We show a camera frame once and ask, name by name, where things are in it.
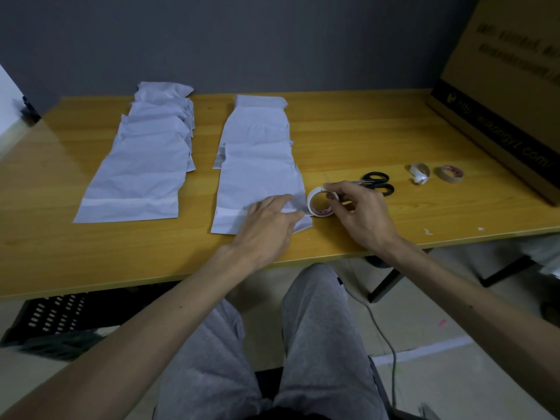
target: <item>person's left hand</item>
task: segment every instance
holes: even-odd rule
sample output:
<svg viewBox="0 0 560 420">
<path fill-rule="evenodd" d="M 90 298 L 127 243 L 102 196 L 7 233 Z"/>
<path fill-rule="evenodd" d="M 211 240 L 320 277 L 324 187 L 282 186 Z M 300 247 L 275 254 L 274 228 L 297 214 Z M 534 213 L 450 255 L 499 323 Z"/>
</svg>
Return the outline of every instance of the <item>person's left hand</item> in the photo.
<svg viewBox="0 0 560 420">
<path fill-rule="evenodd" d="M 280 212 L 291 198 L 290 194 L 269 196 L 248 209 L 231 247 L 247 256 L 254 270 L 275 261 L 290 245 L 293 228 L 304 217 L 303 211 Z"/>
</svg>

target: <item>white wall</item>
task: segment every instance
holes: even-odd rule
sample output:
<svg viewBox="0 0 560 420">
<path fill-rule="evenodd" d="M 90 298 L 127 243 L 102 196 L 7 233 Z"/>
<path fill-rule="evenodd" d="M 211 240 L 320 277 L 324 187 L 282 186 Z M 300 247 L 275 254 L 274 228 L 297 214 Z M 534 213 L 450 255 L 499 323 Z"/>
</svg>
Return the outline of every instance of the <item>white wall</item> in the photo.
<svg viewBox="0 0 560 420">
<path fill-rule="evenodd" d="M 24 103 L 22 93 L 7 72 L 0 65 L 0 135 L 20 117 Z"/>
</svg>

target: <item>hand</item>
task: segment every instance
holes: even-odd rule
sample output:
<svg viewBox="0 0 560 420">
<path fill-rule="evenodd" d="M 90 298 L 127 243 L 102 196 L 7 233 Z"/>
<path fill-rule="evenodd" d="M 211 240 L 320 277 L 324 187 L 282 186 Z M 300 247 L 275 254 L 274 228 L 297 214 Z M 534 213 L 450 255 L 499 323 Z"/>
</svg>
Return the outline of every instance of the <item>hand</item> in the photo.
<svg viewBox="0 0 560 420">
<path fill-rule="evenodd" d="M 325 183 L 323 187 L 337 193 L 342 202 L 352 202 L 343 205 L 338 200 L 329 200 L 342 225 L 360 245 L 384 258 L 402 240 L 381 192 L 348 181 Z"/>
<path fill-rule="evenodd" d="M 294 226 L 304 217 L 303 211 L 280 212 L 291 198 L 290 194 L 269 196 L 248 209 L 231 247 L 247 256 L 255 271 L 271 264 L 285 252 Z"/>
</svg>

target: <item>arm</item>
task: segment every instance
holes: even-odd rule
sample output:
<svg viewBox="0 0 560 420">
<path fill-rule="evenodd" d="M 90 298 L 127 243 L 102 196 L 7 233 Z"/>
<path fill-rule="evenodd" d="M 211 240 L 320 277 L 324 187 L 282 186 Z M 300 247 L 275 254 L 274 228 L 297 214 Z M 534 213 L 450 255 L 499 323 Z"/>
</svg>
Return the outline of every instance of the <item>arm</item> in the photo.
<svg viewBox="0 0 560 420">
<path fill-rule="evenodd" d="M 290 199 L 272 196 L 251 206 L 231 245 L 17 402 L 2 420 L 126 417 L 227 292 L 286 250 L 304 215 L 280 212 Z"/>
<path fill-rule="evenodd" d="M 350 235 L 401 271 L 446 311 L 527 393 L 560 418 L 560 329 L 440 266 L 401 238 L 383 196 L 343 181 L 326 184 L 350 209 L 330 204 Z"/>
</svg>

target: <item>scissors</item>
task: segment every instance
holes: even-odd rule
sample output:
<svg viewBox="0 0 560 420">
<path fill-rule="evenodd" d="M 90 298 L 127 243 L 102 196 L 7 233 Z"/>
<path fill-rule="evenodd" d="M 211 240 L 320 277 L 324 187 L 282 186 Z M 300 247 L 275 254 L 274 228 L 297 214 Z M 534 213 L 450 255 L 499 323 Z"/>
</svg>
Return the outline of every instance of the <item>scissors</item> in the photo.
<svg viewBox="0 0 560 420">
<path fill-rule="evenodd" d="M 395 192 L 395 187 L 388 183 L 388 175 L 383 172 L 368 172 L 360 181 L 351 181 L 353 184 L 364 186 L 368 189 L 385 189 L 383 196 L 389 196 Z"/>
</svg>

